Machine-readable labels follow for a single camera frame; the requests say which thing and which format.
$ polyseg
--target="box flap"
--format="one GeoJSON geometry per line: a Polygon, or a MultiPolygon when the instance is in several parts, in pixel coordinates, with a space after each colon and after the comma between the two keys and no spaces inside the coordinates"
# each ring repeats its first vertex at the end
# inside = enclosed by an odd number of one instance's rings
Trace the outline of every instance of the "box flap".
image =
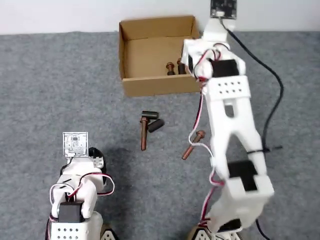
{"type": "Polygon", "coordinates": [[[136,40],[156,37],[191,36],[195,17],[151,17],[120,22],[124,39],[136,40]]]}
{"type": "Polygon", "coordinates": [[[118,49],[118,58],[119,58],[119,72],[121,79],[126,77],[125,75],[125,41],[123,38],[123,30],[121,25],[119,25],[119,49],[118,49]]]}

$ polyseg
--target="bolt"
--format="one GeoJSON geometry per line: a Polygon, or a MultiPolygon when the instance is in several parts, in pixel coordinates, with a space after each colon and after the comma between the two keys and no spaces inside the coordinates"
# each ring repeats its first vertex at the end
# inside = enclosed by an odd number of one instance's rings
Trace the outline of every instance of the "bolt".
{"type": "Polygon", "coordinates": [[[174,72],[175,65],[172,62],[168,62],[165,67],[168,69],[167,75],[175,75],[175,72],[174,72]]]}
{"type": "Polygon", "coordinates": [[[141,151],[146,150],[147,148],[147,126],[148,126],[148,118],[141,117],[141,151]]]}
{"type": "MultiPolygon", "coordinates": [[[[201,139],[203,139],[205,137],[205,135],[206,135],[205,131],[203,131],[203,130],[197,131],[196,132],[196,137],[193,139],[192,142],[193,143],[198,143],[201,139]]],[[[194,148],[195,148],[194,146],[190,145],[187,148],[187,150],[184,152],[184,154],[182,156],[182,159],[186,160],[189,157],[189,155],[191,154],[191,152],[193,151],[194,148]]]]}

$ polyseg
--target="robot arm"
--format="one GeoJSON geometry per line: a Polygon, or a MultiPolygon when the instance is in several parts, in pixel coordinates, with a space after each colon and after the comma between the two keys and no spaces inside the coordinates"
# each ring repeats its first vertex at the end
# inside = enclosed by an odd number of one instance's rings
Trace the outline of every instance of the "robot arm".
{"type": "MultiPolygon", "coordinates": [[[[112,178],[106,174],[103,154],[88,148],[87,132],[64,132],[64,156],[69,158],[61,175],[50,189],[52,204],[48,222],[48,240],[100,240],[102,216],[94,211],[98,195],[111,195],[115,190],[112,178]],[[112,184],[110,192],[103,192],[106,179],[112,184]]],[[[113,233],[108,232],[109,240],[113,233]]]]}
{"type": "MultiPolygon", "coordinates": [[[[234,20],[225,24],[234,28],[234,20]]],[[[213,236],[249,227],[274,195],[253,118],[246,65],[230,51],[227,34],[220,18],[211,18],[201,39],[184,40],[181,58],[190,74],[202,82],[214,155],[211,166],[224,181],[219,200],[206,216],[213,236]],[[233,115],[227,115],[227,106],[232,108],[233,115]],[[238,137],[249,153],[247,160],[227,162],[231,135],[238,137]]]]}

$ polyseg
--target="gray carpet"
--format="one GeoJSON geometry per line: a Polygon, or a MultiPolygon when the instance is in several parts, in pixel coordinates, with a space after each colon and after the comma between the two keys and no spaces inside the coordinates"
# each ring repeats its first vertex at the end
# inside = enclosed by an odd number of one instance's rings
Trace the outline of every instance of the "gray carpet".
{"type": "MultiPolygon", "coordinates": [[[[320,33],[242,32],[247,46],[282,77],[285,96],[268,132],[275,196],[260,223],[272,239],[319,239],[320,33]]],[[[279,93],[274,77],[238,45],[247,63],[256,127],[262,130],[279,93]]],[[[121,240],[183,240],[200,217],[209,190],[208,153],[181,153],[199,94],[124,97],[117,33],[0,36],[0,235],[41,240],[50,212],[49,188],[65,163],[62,132],[89,132],[107,156],[114,195],[96,209],[121,240]],[[159,111],[166,125],[140,151],[140,114],[159,111]]],[[[204,111],[200,129],[209,131],[204,111]]],[[[230,160],[245,157],[232,139],[230,160]]],[[[261,240],[255,226],[244,232],[261,240]]]]}

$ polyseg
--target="open cardboard box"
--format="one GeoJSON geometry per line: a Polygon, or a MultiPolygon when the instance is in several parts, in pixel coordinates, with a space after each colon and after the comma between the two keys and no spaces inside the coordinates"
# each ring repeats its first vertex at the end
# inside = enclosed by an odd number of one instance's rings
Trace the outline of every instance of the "open cardboard box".
{"type": "Polygon", "coordinates": [[[184,39],[199,38],[194,16],[153,17],[119,23],[119,71],[128,97],[199,92],[190,74],[178,75],[184,39]],[[176,75],[168,76],[166,65],[176,75]]]}

